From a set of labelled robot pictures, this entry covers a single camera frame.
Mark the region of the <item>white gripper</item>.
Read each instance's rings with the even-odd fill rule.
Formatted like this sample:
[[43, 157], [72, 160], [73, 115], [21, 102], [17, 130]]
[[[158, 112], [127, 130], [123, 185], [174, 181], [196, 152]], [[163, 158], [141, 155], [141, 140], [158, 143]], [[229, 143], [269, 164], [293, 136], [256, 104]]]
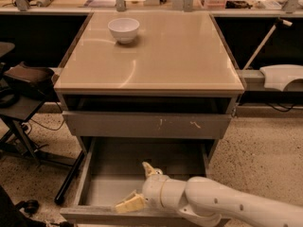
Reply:
[[115, 205], [115, 211], [117, 213], [140, 211], [145, 208], [145, 203], [150, 208], [164, 208], [161, 201], [161, 194], [164, 183], [169, 177], [162, 175], [163, 171], [160, 168], [154, 168], [148, 162], [143, 162], [142, 166], [145, 171], [145, 177], [147, 178], [142, 186], [143, 195], [136, 191], [130, 193], [121, 202]]

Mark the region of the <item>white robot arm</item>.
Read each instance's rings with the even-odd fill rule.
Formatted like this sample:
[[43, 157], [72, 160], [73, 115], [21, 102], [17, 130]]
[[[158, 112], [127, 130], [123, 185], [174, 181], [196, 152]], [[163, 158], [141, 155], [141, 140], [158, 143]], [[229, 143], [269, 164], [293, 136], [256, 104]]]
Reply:
[[303, 227], [303, 208], [247, 194], [206, 177], [175, 180], [142, 164], [146, 180], [142, 192], [132, 192], [115, 206], [128, 213], [149, 206], [173, 211], [201, 227], [215, 227], [224, 217], [236, 218], [253, 227]]

